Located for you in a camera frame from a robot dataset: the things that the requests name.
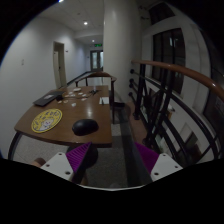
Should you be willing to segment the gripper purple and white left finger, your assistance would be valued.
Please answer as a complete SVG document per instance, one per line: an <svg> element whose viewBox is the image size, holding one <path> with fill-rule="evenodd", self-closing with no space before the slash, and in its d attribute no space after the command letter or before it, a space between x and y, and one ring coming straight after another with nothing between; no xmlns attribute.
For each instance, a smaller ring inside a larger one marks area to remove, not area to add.
<svg viewBox="0 0 224 224"><path fill-rule="evenodd" d="M58 152L41 169L71 181L81 167L91 145L92 143L89 142L72 149L68 153Z"/></svg>

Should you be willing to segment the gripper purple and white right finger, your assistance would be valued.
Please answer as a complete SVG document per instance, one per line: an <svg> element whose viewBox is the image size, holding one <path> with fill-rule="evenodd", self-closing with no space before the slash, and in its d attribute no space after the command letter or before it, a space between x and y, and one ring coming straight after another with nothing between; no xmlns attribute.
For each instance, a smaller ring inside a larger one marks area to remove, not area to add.
<svg viewBox="0 0 224 224"><path fill-rule="evenodd" d="M182 169L182 167L166 153L158 154L139 143L136 143L135 146L152 181L157 181Z"/></svg>

